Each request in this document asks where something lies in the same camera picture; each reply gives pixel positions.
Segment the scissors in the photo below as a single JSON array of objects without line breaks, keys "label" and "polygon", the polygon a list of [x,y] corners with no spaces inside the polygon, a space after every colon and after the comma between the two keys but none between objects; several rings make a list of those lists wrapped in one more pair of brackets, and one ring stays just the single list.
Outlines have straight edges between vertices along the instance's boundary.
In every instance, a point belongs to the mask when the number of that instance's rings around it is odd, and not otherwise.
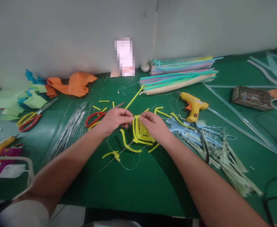
[{"label": "scissors", "polygon": [[41,108],[37,112],[31,112],[23,116],[16,124],[16,126],[19,127],[19,131],[26,132],[32,129],[36,125],[38,120],[41,118],[42,113],[45,112],[53,103],[55,103],[57,99],[58,98],[55,98],[51,102],[47,103],[46,105],[43,106],[43,108]]},{"label": "scissors", "polygon": [[[120,107],[121,107],[122,105],[124,105],[124,104],[125,104],[125,102],[122,102],[121,104],[118,104],[118,105],[115,106],[114,108],[120,108]],[[99,114],[99,116],[98,116],[91,124],[88,125],[88,121],[91,119],[91,117],[93,117],[93,116],[95,116],[95,115],[98,115],[98,114]],[[102,116],[105,116],[105,115],[106,115],[106,113],[105,113],[105,112],[102,112],[102,111],[91,114],[91,115],[87,118],[87,120],[86,120],[86,122],[85,122],[85,126],[86,126],[87,128],[89,128],[90,126],[94,125]]]}]

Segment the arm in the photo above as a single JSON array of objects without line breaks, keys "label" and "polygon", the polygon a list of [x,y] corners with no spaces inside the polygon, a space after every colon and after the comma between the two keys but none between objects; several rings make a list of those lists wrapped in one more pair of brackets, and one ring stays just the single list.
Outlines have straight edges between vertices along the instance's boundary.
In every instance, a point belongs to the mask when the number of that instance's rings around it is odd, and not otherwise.
[{"label": "arm", "polygon": [[13,203],[22,200],[39,201],[51,217],[63,194],[100,143],[119,125],[127,127],[132,120],[133,115],[128,110],[113,108],[108,111],[97,126],[48,163],[36,175],[33,187]]},{"label": "arm", "polygon": [[169,131],[159,116],[145,112],[139,120],[175,162],[206,226],[268,226],[218,173]]}]

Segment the pink object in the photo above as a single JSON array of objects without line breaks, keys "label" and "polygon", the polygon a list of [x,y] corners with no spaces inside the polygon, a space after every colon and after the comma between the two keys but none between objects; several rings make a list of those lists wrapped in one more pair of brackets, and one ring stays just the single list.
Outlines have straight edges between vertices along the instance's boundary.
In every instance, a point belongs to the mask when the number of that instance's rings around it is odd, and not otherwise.
[{"label": "pink object", "polygon": [[117,69],[122,76],[135,75],[135,60],[132,52],[132,39],[120,37],[114,41],[114,49],[117,54]]},{"label": "pink object", "polygon": [[[18,157],[23,151],[23,146],[12,147],[12,148],[4,148],[0,153],[0,156],[7,156],[7,157]],[[2,160],[0,161],[0,174],[5,168],[5,166],[14,164],[16,160]]]}]

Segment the colorful straw bundle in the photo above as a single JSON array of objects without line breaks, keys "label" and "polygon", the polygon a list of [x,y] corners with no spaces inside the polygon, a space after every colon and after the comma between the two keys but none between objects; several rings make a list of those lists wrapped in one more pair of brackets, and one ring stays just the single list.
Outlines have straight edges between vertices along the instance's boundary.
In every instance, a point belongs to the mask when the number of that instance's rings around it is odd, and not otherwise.
[{"label": "colorful straw bundle", "polygon": [[211,68],[215,60],[223,59],[223,57],[213,58],[196,57],[196,58],[179,58],[166,61],[154,59],[151,63],[151,75],[161,75],[168,73],[179,73],[184,71],[192,71],[197,69]]},{"label": "colorful straw bundle", "polygon": [[153,95],[186,87],[198,82],[209,82],[214,80],[216,73],[218,71],[212,68],[142,77],[139,83],[143,85],[144,91],[140,94]]},{"label": "colorful straw bundle", "polygon": [[139,83],[144,91],[140,94],[158,94],[198,82],[209,82],[216,77],[217,70],[211,68],[215,60],[223,57],[213,58],[181,58],[167,61],[152,61],[150,77],[142,77]]}]

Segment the right hand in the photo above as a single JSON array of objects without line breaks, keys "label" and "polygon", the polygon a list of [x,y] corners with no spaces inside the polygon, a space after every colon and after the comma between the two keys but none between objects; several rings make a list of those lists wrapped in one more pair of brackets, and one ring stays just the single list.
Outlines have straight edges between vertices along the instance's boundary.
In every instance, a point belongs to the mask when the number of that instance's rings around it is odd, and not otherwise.
[{"label": "right hand", "polygon": [[173,135],[160,116],[152,112],[143,112],[139,120],[148,129],[150,135],[159,143]]}]

